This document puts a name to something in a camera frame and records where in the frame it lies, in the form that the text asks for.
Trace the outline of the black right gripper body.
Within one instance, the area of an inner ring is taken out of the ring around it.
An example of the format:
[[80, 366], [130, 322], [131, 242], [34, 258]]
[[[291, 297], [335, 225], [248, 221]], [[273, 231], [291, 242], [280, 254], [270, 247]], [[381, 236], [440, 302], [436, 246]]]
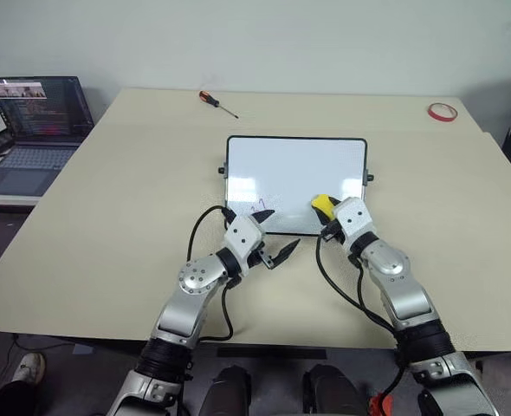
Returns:
[[339, 243], [345, 242], [345, 235], [338, 219], [329, 221], [320, 232], [321, 238], [328, 242], [332, 239]]

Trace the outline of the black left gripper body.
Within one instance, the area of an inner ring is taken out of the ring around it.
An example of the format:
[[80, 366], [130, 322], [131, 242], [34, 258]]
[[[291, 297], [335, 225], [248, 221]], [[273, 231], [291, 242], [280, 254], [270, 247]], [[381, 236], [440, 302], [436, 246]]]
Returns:
[[261, 242], [254, 250], [252, 250], [247, 258], [247, 265], [250, 269], [259, 264], [263, 264], [269, 270], [274, 268], [273, 257], [267, 250], [264, 242]]

